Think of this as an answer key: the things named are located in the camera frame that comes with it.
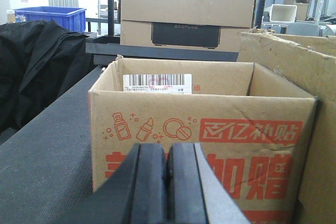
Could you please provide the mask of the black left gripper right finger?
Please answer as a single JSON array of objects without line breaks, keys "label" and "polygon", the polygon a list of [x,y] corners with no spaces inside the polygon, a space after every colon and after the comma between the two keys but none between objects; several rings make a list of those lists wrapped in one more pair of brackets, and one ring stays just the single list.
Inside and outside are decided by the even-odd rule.
[{"label": "black left gripper right finger", "polygon": [[249,223],[214,175],[200,144],[173,144],[167,172],[172,223]]}]

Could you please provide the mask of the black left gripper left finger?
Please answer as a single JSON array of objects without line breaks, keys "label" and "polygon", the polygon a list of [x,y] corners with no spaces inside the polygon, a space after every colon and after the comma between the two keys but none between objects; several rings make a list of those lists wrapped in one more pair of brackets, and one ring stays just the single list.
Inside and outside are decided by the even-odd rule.
[{"label": "black left gripper left finger", "polygon": [[166,216],[165,155],[160,144],[134,144],[92,195],[55,223],[162,223]]}]

